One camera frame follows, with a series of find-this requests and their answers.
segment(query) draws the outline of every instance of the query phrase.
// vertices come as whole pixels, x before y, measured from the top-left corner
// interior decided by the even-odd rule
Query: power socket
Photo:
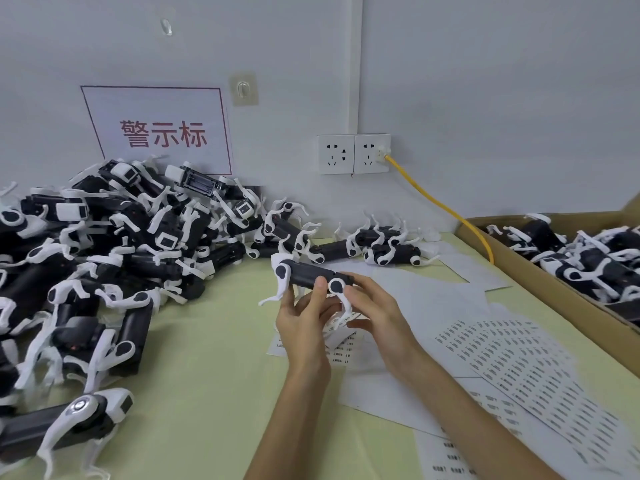
[[[378,162],[391,152],[391,135],[357,134],[355,138],[354,173],[384,173],[389,166]]]
[[[326,134],[318,136],[317,169],[323,175],[353,173],[352,134]]]

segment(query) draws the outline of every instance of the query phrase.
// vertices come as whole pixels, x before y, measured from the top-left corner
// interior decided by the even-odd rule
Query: adhesive hook
[[[238,91],[238,97],[242,99],[245,99],[246,97],[248,97],[249,92],[251,91],[251,87],[249,86],[249,83],[245,82],[244,80],[238,82],[236,89]]]
[[[169,20],[167,20],[166,18],[163,18],[162,20],[160,20],[160,26],[162,26],[162,31],[164,32],[165,35],[169,37],[173,35],[173,30],[171,28],[171,23],[169,23]]]

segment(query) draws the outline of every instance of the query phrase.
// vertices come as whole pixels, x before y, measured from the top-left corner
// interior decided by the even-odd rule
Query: pile of robot dogs
[[[572,288],[640,324],[640,226],[578,231],[573,242],[551,229],[551,219],[527,214],[520,229],[495,225],[487,232]]]
[[[319,225],[300,225],[299,203],[283,199],[267,211],[260,188],[188,163],[160,175],[153,159],[108,161],[62,190],[32,188],[22,199],[8,195],[14,187],[0,191],[0,474],[37,456],[48,479],[53,450],[86,443],[82,471],[108,478],[94,462],[133,396],[103,387],[138,372],[161,305],[200,297],[206,280],[244,256],[271,259],[278,292],[265,301],[289,284],[313,288],[323,275],[344,319],[351,306],[342,290],[352,278],[316,264],[364,254],[370,264],[424,266],[436,257],[414,246],[419,230],[409,240],[400,220],[372,226],[367,218],[354,233],[339,228],[336,242],[313,245]],[[43,408],[66,379],[82,382],[83,395]],[[20,404],[30,412],[19,413]]]

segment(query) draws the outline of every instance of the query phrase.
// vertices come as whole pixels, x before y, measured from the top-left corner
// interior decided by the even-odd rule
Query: black circular joint
[[[331,293],[342,293],[344,288],[340,281],[332,281],[331,286],[329,286],[329,290],[331,290]]]
[[[2,217],[7,222],[16,222],[18,219],[20,219],[20,214],[18,214],[18,212],[11,212],[9,210],[5,210],[2,213]]]
[[[124,355],[128,353],[130,350],[131,350],[131,344],[128,342],[123,342],[121,344],[118,344],[118,346],[116,347],[116,355],[117,356]]]
[[[281,280],[283,280],[286,275],[287,275],[287,268],[286,267],[278,266],[276,268],[276,276],[279,277]]]

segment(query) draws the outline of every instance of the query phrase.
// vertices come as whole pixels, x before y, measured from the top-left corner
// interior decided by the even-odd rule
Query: table surface
[[[443,240],[482,258],[452,234]],[[418,274],[464,282],[437,262]],[[569,322],[496,269],[513,286],[487,293],[528,316],[577,359],[588,392],[626,421],[640,439],[640,380],[578,332]],[[153,318],[137,376],[116,382],[135,395],[135,405],[106,446],[98,466],[114,480],[241,479],[267,425],[287,371],[287,359],[266,355],[277,303],[258,307],[275,292],[268,259],[245,259],[208,282],[203,297],[168,303]],[[313,479],[421,480],[410,428],[337,403],[344,369],[335,368],[324,398],[312,454]],[[60,404],[79,387],[53,391]],[[56,452],[54,478],[80,479],[82,446]],[[6,480],[42,478],[44,463],[27,465]]]

